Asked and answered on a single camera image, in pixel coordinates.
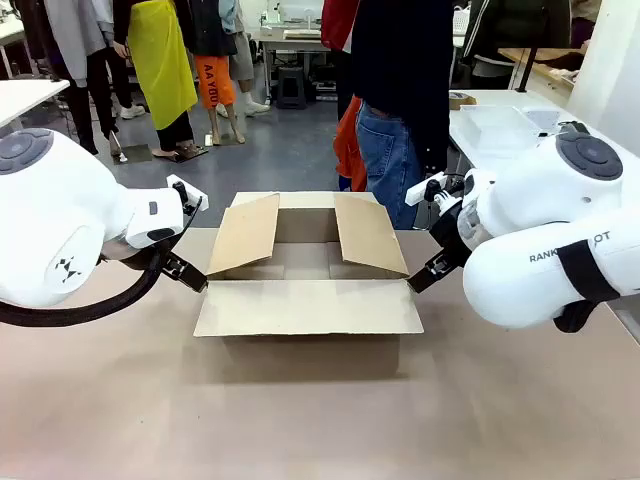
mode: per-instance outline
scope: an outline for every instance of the yellow skirt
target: yellow skirt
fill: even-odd
[[[156,130],[167,128],[198,101],[173,2],[133,5],[128,38],[153,125]]]

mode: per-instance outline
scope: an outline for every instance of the gray shorts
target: gray shorts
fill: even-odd
[[[233,34],[238,53],[229,57],[231,80],[253,80],[253,61],[249,49],[249,39],[244,32]]]

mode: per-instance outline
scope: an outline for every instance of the cardboard box flap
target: cardboard box flap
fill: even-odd
[[[336,219],[347,262],[409,275],[387,210],[377,203],[335,195]]]
[[[211,254],[207,275],[269,258],[278,223],[280,195],[227,208]]]

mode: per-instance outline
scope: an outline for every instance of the white sneaker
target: white sneaker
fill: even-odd
[[[263,104],[258,103],[258,102],[250,102],[247,105],[247,111],[245,112],[245,115],[247,117],[253,117],[254,115],[256,115],[258,113],[266,113],[269,110],[271,110],[271,106],[270,105],[263,105]]]
[[[131,120],[145,113],[147,112],[142,105],[132,105],[130,108],[120,107],[120,116],[125,120]]]
[[[222,118],[229,118],[229,114],[227,113],[227,109],[224,108],[224,105],[222,105],[221,103],[216,105],[216,112],[218,112],[218,115],[220,115]]]

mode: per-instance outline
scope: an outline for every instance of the white pillar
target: white pillar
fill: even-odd
[[[567,110],[640,156],[640,1],[602,2]]]

